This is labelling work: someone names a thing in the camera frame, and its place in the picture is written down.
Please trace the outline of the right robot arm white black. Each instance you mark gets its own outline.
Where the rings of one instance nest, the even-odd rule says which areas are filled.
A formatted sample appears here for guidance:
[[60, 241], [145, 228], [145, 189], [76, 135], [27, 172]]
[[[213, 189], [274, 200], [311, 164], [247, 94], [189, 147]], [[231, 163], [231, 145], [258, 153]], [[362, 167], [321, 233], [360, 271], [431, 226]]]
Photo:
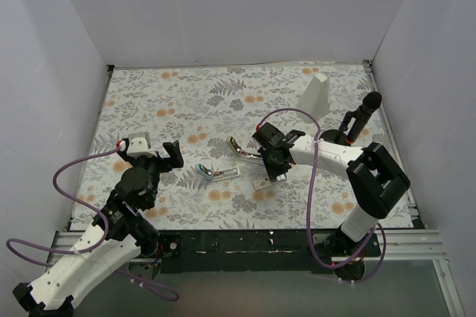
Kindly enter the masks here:
[[253, 134], [268, 179], [276, 182], [292, 165], [306, 165], [347, 178], [357, 205], [339, 227], [338, 250], [356, 254], [365, 234], [388, 216], [411, 186], [387, 149], [378, 143], [351, 147], [318, 140], [293, 129], [287, 134], [265, 123]]

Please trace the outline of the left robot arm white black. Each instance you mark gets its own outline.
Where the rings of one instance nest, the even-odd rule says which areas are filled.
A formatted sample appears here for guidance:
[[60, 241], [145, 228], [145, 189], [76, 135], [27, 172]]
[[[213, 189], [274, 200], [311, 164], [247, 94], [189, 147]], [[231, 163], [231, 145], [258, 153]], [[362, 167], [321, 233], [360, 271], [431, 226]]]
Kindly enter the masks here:
[[13, 295], [29, 316], [72, 316], [74, 309], [103, 280], [131, 259], [160, 257], [165, 243], [141, 212], [154, 207], [162, 173], [184, 166], [178, 141], [165, 142], [162, 158], [146, 133], [131, 134], [113, 150], [130, 167], [120, 177], [106, 204], [95, 210], [91, 225], [67, 251], [52, 249], [59, 260]]

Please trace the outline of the staple tray with staples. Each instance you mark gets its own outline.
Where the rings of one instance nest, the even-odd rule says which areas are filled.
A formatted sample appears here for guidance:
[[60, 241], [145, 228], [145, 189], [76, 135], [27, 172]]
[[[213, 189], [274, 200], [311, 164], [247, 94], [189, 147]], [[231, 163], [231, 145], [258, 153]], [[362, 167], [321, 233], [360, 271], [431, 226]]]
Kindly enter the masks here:
[[286, 180], [287, 180], [287, 175], [286, 174], [282, 174], [282, 175], [279, 175], [279, 176], [276, 177], [277, 182], [286, 181]]

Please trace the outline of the light blue stapler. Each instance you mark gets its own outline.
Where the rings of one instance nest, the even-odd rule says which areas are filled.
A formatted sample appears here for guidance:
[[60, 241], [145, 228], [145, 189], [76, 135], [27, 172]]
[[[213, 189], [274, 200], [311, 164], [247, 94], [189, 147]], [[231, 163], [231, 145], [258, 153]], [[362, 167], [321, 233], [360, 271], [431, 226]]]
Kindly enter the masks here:
[[199, 176], [209, 182], [220, 182], [240, 177], [240, 171], [237, 167], [232, 167], [225, 170], [211, 170], [206, 168], [206, 166], [203, 164], [197, 164], [195, 169]]

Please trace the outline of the white staple box sleeve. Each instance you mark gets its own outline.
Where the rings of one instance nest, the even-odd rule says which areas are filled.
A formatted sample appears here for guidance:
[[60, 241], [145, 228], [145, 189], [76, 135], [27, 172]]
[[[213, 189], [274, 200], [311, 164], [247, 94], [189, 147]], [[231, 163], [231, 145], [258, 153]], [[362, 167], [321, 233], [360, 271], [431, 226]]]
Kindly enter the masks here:
[[269, 179], [261, 179], [253, 181], [253, 187], [255, 190], [261, 190], [263, 188], [267, 188], [271, 185], [271, 181]]

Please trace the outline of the beige stapler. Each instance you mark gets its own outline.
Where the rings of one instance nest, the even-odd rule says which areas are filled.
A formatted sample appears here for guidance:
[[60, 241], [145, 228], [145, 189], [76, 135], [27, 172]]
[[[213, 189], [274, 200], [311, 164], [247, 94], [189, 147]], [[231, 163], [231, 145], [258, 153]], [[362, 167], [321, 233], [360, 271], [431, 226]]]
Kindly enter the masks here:
[[263, 158], [260, 154], [249, 153], [245, 151], [243, 148], [241, 148], [240, 145], [238, 145], [237, 141], [232, 136], [227, 137], [225, 141], [228, 147], [230, 148], [231, 152], [239, 160], [252, 163], [252, 164], [264, 165]]

